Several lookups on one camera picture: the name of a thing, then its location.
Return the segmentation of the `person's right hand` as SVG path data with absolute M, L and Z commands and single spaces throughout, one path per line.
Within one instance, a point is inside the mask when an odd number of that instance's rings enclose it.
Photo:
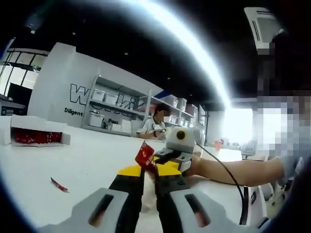
M 188 176 L 201 176 L 201 177 L 208 177 L 208 170 L 209 170 L 209 163 L 210 161 L 204 158 L 200 158 L 197 155 L 191 156 L 191 166 L 188 170 Z

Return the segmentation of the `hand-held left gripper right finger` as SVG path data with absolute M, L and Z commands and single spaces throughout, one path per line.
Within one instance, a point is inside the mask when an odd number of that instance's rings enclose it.
M 234 223 L 225 208 L 198 189 L 181 172 L 156 164 L 156 208 L 164 233 L 256 233 L 256 227 Z

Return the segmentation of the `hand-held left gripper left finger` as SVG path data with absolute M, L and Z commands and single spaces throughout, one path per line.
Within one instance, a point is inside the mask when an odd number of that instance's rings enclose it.
M 133 233 L 141 211 L 143 169 L 121 169 L 109 188 L 100 188 L 79 203 L 59 224 L 40 227 L 40 233 Z

